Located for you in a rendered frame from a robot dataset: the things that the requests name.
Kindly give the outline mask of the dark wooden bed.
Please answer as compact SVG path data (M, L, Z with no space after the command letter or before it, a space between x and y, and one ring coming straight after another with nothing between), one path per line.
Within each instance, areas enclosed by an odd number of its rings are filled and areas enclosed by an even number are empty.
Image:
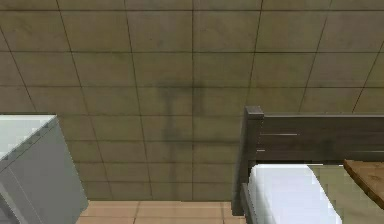
M384 162L384 114L266 114L259 106L246 106L231 212L247 224L259 224L246 191L255 165L341 165L346 160Z

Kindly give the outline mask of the grey white cabinet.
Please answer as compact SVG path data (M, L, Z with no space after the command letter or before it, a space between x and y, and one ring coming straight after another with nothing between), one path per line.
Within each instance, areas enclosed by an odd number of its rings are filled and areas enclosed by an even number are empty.
M0 115L0 224L76 224L88 199L55 115Z

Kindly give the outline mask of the brown wooden board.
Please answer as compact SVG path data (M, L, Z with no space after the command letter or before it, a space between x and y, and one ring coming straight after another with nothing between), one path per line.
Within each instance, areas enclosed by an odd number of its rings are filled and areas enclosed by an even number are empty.
M384 162L344 160L343 167L363 192L384 210Z

